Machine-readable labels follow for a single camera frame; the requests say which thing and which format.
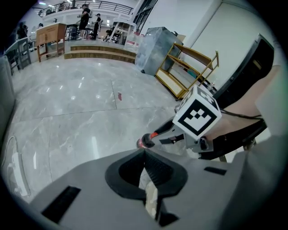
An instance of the wooden cabinet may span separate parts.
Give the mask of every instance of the wooden cabinet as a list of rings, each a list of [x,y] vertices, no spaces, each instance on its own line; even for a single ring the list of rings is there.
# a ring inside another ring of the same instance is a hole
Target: wooden cabinet
[[[38,53],[38,60],[41,62],[41,56],[48,55],[51,53],[57,53],[63,51],[65,52],[65,30],[66,30],[66,24],[63,23],[54,23],[49,26],[42,27],[38,30],[36,30],[36,45],[37,45],[37,53]],[[63,39],[63,47],[58,48],[58,42]],[[48,52],[47,50],[47,43],[49,42],[55,42],[57,47],[56,51],[54,52]],[[40,45],[45,44],[46,51],[44,53],[40,53]]]

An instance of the raised platform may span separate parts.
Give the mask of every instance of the raised platform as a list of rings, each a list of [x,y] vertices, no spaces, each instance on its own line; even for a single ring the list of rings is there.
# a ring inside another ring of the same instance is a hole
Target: raised platform
[[[136,54],[123,49],[119,44],[110,44],[99,41],[74,41],[69,42],[70,50],[64,54],[64,59],[70,58],[106,58],[123,62],[134,63]]]

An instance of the wooden step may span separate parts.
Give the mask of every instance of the wooden step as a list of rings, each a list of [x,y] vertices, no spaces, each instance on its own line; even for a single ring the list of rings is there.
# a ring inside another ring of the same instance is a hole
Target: wooden step
[[[113,59],[123,62],[133,63],[135,62],[135,57],[130,55],[125,55],[121,53],[114,53],[101,50],[75,50],[64,54],[64,59],[70,58],[106,58]]]
[[[108,51],[113,53],[120,53],[128,55],[131,57],[136,57],[136,54],[127,50],[111,47],[111,46],[100,46],[100,45],[75,45],[71,46],[71,51],[76,50],[98,50],[98,51]]]

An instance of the white box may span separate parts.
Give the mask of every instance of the white box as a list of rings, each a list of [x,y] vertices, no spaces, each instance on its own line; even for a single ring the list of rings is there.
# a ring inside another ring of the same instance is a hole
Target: white box
[[[216,100],[196,85],[182,100],[173,123],[193,139],[203,137],[222,117]]]

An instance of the railing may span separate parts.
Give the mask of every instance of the railing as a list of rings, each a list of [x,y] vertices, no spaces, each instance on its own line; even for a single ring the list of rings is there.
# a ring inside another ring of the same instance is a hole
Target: railing
[[[40,17],[44,17],[46,15],[49,15],[49,14],[52,14],[55,12],[59,12],[59,11],[64,11],[64,10],[69,10],[69,9],[81,9],[83,4],[87,4],[89,9],[93,10],[93,14],[97,13],[98,9],[104,9],[104,10],[111,10],[111,11],[115,11],[118,13],[129,15],[133,9],[129,6],[125,6],[122,4],[117,4],[117,3],[113,3],[113,2],[106,2],[106,1],[96,1],[96,0],[75,1],[75,7],[73,7],[72,1],[70,1],[70,2],[56,4],[56,5],[53,5],[51,7],[47,7],[45,9],[35,8],[35,7],[33,9],[36,11],[36,13]]]

